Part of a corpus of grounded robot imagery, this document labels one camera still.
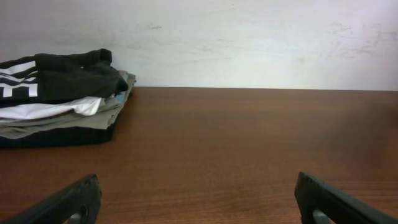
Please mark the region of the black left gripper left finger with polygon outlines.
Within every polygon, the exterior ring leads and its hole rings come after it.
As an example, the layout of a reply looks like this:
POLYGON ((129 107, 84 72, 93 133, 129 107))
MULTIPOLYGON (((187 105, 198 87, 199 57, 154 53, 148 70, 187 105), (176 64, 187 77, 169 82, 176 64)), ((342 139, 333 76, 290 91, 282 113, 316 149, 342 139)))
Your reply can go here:
POLYGON ((89 174, 2 223, 94 224, 101 208, 101 197, 97 176, 89 174))

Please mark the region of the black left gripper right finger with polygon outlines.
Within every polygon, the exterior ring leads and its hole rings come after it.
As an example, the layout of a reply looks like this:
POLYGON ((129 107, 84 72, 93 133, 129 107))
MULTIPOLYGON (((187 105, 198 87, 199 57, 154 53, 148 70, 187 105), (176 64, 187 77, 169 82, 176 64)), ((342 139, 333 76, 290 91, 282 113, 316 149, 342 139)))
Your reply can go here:
POLYGON ((298 174, 294 195, 302 224, 397 224, 396 218, 306 172, 298 174))

